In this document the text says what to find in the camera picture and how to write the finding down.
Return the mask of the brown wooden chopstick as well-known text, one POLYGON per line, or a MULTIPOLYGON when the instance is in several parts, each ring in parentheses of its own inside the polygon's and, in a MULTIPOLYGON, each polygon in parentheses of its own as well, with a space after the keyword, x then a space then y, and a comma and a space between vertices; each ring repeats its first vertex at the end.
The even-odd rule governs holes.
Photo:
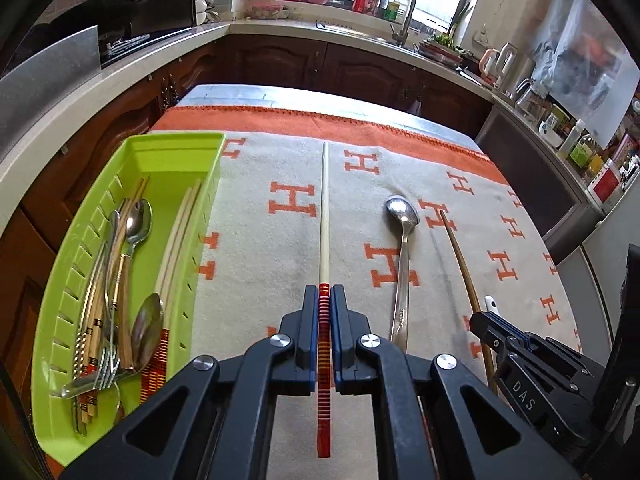
MULTIPOLYGON (((440 210, 438 214, 439 214, 439 218, 442 219, 442 223, 445 226, 452 250, 454 251, 454 256, 456 257, 457 264, 460 269, 463 284, 464 284, 466 293, 468 294, 468 297, 469 297, 472 313, 473 314, 478 313, 480 312, 480 300, 478 300, 469 268, 466 265, 460 246, 456 240, 456 237, 454 236, 454 231, 450 228, 450 225, 448 224, 448 217, 446 216, 445 211, 440 210)), ((494 358, 492 357, 491 351, 488 348, 487 344, 480 344, 480 348, 482 348, 482 355, 483 355, 485 372, 487 377, 487 385, 493 393, 498 394, 498 387, 494 379, 495 370, 496 370, 494 358)))

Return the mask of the white ceramic soup spoon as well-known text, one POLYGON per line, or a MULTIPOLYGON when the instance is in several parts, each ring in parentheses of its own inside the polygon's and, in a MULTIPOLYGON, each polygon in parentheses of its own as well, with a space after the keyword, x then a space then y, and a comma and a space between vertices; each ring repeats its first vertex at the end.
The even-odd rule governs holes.
POLYGON ((499 315, 499 310, 497 307, 497 303, 494 297, 491 296, 486 296, 484 298, 484 303, 485 303, 485 310, 487 312, 491 312, 495 315, 499 315))

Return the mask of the white chopstick red striped end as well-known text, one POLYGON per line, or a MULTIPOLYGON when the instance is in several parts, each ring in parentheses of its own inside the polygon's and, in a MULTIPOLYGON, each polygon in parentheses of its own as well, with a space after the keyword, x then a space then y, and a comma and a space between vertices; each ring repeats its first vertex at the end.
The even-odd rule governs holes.
POLYGON ((173 374, 176 374, 186 364, 189 359, 192 339, 195 293, 198 287, 196 284, 198 266, 200 265, 207 220, 206 213, 203 211, 203 206, 206 204, 204 183, 198 179, 192 186, 196 189, 196 193, 169 292, 168 355, 164 385, 173 374))

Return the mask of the large steel serving spoon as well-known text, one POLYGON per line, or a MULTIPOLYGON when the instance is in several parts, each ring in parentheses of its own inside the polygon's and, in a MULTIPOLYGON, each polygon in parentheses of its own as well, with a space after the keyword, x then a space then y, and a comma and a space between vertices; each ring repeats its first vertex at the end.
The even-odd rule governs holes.
POLYGON ((134 320, 134 328, 131 330, 131 345, 134 352, 132 367, 123 368, 121 366, 117 372, 101 370, 81 376, 64 385, 60 391, 60 397, 73 399, 90 391, 108 389, 116 380, 140 373, 149 364, 160 344, 163 317, 164 311, 160 295, 157 292, 152 292, 143 301, 134 320))

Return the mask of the long steel spoon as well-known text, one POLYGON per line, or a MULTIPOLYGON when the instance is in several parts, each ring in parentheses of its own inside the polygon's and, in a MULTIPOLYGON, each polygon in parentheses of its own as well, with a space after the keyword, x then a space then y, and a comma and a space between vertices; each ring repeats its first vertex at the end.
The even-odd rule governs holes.
POLYGON ((392 324, 390 324, 390 341, 396 344, 402 352, 407 352, 409 336, 409 237, 420 223, 420 219, 416 208, 404 196, 390 196, 385 202, 385 207, 390 216, 400 225, 399 257, 392 324))

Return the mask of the steel fork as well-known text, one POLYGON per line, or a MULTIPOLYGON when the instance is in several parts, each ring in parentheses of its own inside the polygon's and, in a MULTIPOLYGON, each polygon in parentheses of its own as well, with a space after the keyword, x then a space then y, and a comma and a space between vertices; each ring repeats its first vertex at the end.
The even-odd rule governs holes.
POLYGON ((118 232, 120 228, 120 211, 115 209, 110 215, 110 232, 107 234, 106 253, 104 259, 104 307, 103 307, 103 342, 101 350, 100 370, 96 385, 99 390, 113 385, 119 367, 117 351, 117 322, 115 307, 116 266, 118 253, 118 232))

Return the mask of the spoon with wooden handle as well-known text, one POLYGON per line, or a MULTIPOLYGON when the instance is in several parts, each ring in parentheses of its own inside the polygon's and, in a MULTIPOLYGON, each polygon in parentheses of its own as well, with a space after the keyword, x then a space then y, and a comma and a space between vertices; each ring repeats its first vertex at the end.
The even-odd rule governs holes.
POLYGON ((140 198, 131 207, 126 219, 125 243, 126 250, 120 255, 117 273, 118 292, 118 351, 120 367, 131 370, 134 366, 132 356, 131 330, 129 323, 129 281, 131 275, 132 255, 136 247, 142 244, 152 230, 152 208, 146 198, 140 198))

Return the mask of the bamboo chopstick red gold end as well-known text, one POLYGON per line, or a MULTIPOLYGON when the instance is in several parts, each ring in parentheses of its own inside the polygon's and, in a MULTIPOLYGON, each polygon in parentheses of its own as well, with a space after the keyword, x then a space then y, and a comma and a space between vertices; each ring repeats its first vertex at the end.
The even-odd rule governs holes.
MULTIPOLYGON (((128 216, 130 213, 130 209, 132 205, 142 198, 143 193, 145 191, 146 185, 149 182, 149 178, 147 176, 139 179, 136 187, 134 188, 134 194, 130 197, 123 198, 119 205, 115 208, 120 211, 120 216, 128 216)), ((106 219, 106 228, 104 232, 104 237, 102 242, 105 243, 105 252, 106 252, 106 240, 107 234, 110 232, 110 217, 106 219)), ((118 253, 119 256, 120 250, 122 249, 122 241, 124 240, 125 229, 120 227, 118 232, 118 253)), ((93 295, 93 302, 90 308, 90 316, 89 321, 91 322, 91 326, 88 328, 87 333, 87 341, 85 348, 85 369, 81 376, 88 375, 92 372, 98 372, 100 370, 100 361, 101 361, 101 350, 102 350, 102 342, 103 342, 103 307, 104 307, 104 259, 101 269, 99 270, 99 274, 96 277, 96 290, 93 295)), ((98 414, 98 393, 104 390, 94 390, 88 393, 82 394, 81 396, 76 396, 79 401, 80 409, 81 409, 81 419, 87 425, 89 422, 92 422, 93 419, 96 418, 96 414, 98 414)))

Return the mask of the silver metal chopstick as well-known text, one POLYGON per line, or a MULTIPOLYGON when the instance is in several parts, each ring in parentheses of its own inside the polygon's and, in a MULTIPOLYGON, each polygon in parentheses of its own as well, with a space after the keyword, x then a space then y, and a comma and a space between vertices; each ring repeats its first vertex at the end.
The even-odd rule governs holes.
MULTIPOLYGON (((87 330, 91 326, 89 321, 89 312, 93 302, 94 291, 96 290, 96 277, 101 269, 105 252, 105 243, 102 242, 96 260, 94 260, 91 273, 88 278, 87 287, 82 297, 82 308, 78 321, 78 330, 75 338, 75 349, 73 358, 73 379, 77 379, 82 375, 85 369, 85 348, 87 341, 87 330)), ((85 436, 87 434, 86 424, 81 419, 81 409, 77 398, 72 400, 72 417, 74 431, 76 434, 85 436)))

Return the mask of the steel kitchen faucet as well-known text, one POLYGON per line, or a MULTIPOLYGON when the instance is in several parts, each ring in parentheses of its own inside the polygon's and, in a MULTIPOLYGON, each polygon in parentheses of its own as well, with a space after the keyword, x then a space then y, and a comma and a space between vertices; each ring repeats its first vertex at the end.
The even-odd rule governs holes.
POLYGON ((398 4, 398 11, 402 21, 400 29, 392 28, 392 41, 397 47, 403 48, 409 37, 413 12, 416 10, 416 0, 394 0, 394 3, 398 4))

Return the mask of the orange white H-pattern cloth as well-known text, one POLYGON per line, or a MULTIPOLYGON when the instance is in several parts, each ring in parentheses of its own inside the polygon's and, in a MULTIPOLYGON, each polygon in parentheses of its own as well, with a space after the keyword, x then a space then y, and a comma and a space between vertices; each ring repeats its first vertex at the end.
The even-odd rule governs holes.
POLYGON ((330 278, 349 307, 386 335, 399 264, 399 224, 384 209, 402 193, 420 216, 410 247, 409 348, 451 351, 473 372, 480 343, 451 246, 480 296, 510 322, 582 345, 550 250, 516 193, 484 156, 427 136, 331 116, 179 108, 159 136, 220 127, 220 181, 198 236, 190 356, 236 356, 299 309, 319 272, 320 219, 330 219, 330 278))

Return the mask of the green plastic utensil tray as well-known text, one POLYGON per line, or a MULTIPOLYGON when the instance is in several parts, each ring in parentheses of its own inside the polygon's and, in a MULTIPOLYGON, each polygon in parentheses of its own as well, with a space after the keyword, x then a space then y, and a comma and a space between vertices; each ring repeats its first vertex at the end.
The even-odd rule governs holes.
POLYGON ((96 178, 73 218, 44 291, 32 352, 32 423, 43 451, 63 466, 113 426, 116 404, 133 410, 188 362, 198 271, 220 179, 221 132, 130 136, 96 178), (152 209, 150 236, 134 251, 122 278, 129 316, 152 292, 164 309, 163 335, 152 363, 96 398, 85 431, 60 395, 73 378, 75 341, 90 272, 106 239, 107 216, 139 196, 152 209))

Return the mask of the white electric kettle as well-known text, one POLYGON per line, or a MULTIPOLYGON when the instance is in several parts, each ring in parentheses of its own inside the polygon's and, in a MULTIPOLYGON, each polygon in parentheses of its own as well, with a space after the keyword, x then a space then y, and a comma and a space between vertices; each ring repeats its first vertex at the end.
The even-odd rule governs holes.
POLYGON ((487 49, 478 63, 480 76, 488 84, 498 87, 506 80, 517 55, 518 49, 510 42, 500 50, 487 49))

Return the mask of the stainless steel splash panel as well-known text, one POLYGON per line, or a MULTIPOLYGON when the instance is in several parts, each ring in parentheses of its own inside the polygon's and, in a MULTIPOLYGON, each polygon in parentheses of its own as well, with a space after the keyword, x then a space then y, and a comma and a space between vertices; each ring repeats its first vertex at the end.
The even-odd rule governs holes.
POLYGON ((1 159, 48 110, 100 70, 98 26, 93 25, 51 44, 3 76, 1 159))

